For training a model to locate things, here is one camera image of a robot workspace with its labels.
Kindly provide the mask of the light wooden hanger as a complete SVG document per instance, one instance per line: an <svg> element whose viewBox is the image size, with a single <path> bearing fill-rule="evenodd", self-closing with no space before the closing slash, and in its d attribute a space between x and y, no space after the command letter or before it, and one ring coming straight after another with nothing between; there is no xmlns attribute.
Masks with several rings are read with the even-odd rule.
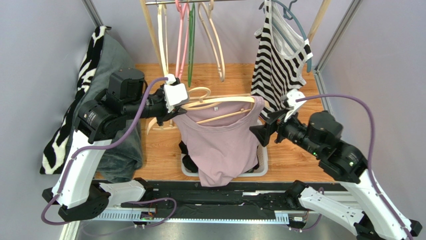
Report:
<svg viewBox="0 0 426 240"><path fill-rule="evenodd" d="M236 116L243 113L248 113L254 107L254 103L256 102L254 96L250 95L249 93L229 94L229 95L210 95L211 90L208 87L195 87L188 91L188 95L190 96L191 93L194 93L197 91L203 91L205 92L205 94L201 96L190 97L189 102L182 105L184 110L187 110L187 111L204 110L204 109L215 107L225 102L251 103L250 108L242 108L241 110L237 112L227 113L217 117L201 120L197 122L198 124L203 124L203 123L212 122L212 121L227 118L227 117ZM168 125L166 126L160 126L160 124L157 123L156 119L152 119L146 127L146 135L148 135L152 131L169 131L169 130L178 129L178 126L175 125L175 122L173 120L168 120L167 123Z"/></svg>

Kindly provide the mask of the cream wooden hanger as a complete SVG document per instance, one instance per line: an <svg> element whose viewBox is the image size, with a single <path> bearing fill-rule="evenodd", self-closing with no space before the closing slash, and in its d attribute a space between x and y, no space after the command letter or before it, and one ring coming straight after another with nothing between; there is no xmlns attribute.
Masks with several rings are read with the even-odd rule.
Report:
<svg viewBox="0 0 426 240"><path fill-rule="evenodd" d="M157 5L158 45L160 53L160 65L164 76L169 74L168 59L168 34L167 34L167 6Z"/></svg>

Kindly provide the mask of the green plastic hanger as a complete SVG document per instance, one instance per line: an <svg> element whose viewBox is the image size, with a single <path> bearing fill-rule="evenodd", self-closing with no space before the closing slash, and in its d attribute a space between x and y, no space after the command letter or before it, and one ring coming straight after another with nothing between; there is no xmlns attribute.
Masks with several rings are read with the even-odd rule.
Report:
<svg viewBox="0 0 426 240"><path fill-rule="evenodd" d="M192 84L193 68L194 68L194 54L195 54L195 3L192 4L189 12L189 53L188 53L188 72L187 84L188 87Z"/></svg>

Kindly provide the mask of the pink plastic hanger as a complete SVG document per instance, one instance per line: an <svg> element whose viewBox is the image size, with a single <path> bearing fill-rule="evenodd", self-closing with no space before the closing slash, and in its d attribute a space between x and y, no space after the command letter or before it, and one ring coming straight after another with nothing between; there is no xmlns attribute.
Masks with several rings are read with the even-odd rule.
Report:
<svg viewBox="0 0 426 240"><path fill-rule="evenodd" d="M181 3L179 0L175 0L175 6L179 13L179 32L177 42L175 76L181 79L184 72L189 39L189 26L186 27L186 33L184 34L185 16L189 17L189 4L187 2Z"/></svg>

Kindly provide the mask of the cream plastic hanger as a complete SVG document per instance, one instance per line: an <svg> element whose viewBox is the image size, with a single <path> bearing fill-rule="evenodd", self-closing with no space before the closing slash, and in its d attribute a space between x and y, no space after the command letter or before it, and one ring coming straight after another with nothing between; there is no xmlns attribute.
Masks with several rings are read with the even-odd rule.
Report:
<svg viewBox="0 0 426 240"><path fill-rule="evenodd" d="M224 82L226 79L226 66L223 55L223 49L221 45L221 41L213 21L213 9L214 9L214 1L208 0L208 4L204 2L199 2L197 4L197 15L200 20L204 32L209 40L213 55L215 57L216 62L216 70L221 82Z"/></svg>

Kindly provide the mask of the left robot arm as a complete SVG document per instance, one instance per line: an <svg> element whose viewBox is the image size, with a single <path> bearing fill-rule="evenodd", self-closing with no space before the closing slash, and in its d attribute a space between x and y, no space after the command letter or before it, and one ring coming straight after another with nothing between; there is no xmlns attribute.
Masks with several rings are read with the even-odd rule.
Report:
<svg viewBox="0 0 426 240"><path fill-rule="evenodd" d="M94 180L94 175L105 151L123 143L140 119L163 123L185 112L186 85L173 74L157 81L160 87L151 93L153 84L146 82L142 71L120 69L110 75L103 93L79 109L64 169L56 185L42 193L48 206L59 206L62 225L94 219L110 207L141 208L154 203L145 198L152 188L141 178L105 183Z"/></svg>

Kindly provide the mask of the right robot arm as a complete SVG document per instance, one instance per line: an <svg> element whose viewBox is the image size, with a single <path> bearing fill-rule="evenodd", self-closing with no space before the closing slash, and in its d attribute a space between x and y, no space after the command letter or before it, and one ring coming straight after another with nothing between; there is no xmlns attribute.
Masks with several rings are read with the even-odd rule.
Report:
<svg viewBox="0 0 426 240"><path fill-rule="evenodd" d="M392 203L368 166L367 158L355 146L341 140L343 126L327 111L311 115L308 124L288 115L273 113L264 125L250 131L262 146L277 133L276 142L289 140L313 155L323 171L344 187L358 207L329 198L308 184L296 180L284 198L292 208L313 210L346 228L359 240L405 240L422 231L420 222L405 217Z"/></svg>

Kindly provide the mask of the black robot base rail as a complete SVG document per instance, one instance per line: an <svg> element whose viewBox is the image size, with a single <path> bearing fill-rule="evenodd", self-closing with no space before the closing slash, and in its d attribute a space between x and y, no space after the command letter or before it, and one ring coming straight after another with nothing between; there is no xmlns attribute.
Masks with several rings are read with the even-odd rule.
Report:
<svg viewBox="0 0 426 240"><path fill-rule="evenodd" d="M203 187L198 181L147 181L142 204L122 203L98 220L148 225L162 220L193 223L278 224L302 229L319 217L287 196L290 182L231 182Z"/></svg>

